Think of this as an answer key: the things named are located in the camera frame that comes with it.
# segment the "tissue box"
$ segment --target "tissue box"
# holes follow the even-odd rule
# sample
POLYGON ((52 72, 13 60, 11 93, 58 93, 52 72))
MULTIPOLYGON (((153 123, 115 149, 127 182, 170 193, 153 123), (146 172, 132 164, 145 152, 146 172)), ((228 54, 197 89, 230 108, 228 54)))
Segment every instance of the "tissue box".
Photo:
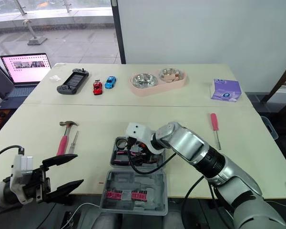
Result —
POLYGON ((211 98, 236 102, 242 91, 238 81, 214 79, 211 86, 211 98))

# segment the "screwdriver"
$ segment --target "screwdriver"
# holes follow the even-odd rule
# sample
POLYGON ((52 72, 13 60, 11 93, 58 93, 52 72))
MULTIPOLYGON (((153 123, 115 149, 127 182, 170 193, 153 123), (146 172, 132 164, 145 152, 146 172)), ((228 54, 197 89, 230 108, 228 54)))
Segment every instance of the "screwdriver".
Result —
POLYGON ((68 154, 73 154, 74 153, 74 149, 75 149, 75 144, 76 144, 76 140, 77 140, 77 137, 78 137, 78 133, 79 133, 79 131, 76 131, 76 135, 74 137, 73 142, 71 143, 71 146, 70 146, 68 154))
POLYGON ((218 133, 217 133, 217 131, 219 130, 218 129, 217 116, 216 116, 215 113, 211 113, 210 116, 211 116, 211 122, 212 122, 213 130, 216 131, 216 138, 217 138, 218 149, 221 149, 219 138, 218 138, 218 133))

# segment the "stainless steel bowl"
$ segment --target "stainless steel bowl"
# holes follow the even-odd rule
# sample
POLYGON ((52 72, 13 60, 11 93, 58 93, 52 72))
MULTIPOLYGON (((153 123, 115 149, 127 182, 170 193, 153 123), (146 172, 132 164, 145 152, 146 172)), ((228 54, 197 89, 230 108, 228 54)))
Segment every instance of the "stainless steel bowl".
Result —
POLYGON ((159 73, 159 77, 160 78, 164 78, 165 75, 176 75, 178 74, 179 75, 179 80, 182 80, 183 79, 183 74, 180 70, 178 69, 175 69, 175 68, 165 68, 165 69, 162 69, 159 73))
POLYGON ((158 84, 157 78, 151 74, 142 73, 133 77, 133 86, 137 88, 148 88, 158 84))

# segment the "white wall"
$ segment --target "white wall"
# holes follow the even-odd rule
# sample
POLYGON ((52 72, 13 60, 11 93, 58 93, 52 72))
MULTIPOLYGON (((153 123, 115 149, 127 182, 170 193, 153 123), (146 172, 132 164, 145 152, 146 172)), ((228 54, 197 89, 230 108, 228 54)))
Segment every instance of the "white wall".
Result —
POLYGON ((286 69, 286 0, 118 0, 126 63, 226 63, 246 92, 286 69))

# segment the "outdoor pavement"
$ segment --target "outdoor pavement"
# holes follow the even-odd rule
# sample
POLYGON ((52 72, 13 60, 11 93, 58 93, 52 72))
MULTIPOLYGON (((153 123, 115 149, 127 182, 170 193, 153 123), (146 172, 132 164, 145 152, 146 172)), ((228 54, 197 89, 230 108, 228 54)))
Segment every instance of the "outdoor pavement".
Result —
POLYGON ((114 28, 38 31, 48 38, 38 46, 28 46, 29 32, 0 33, 0 56, 45 52, 51 66, 65 63, 121 63, 114 28))

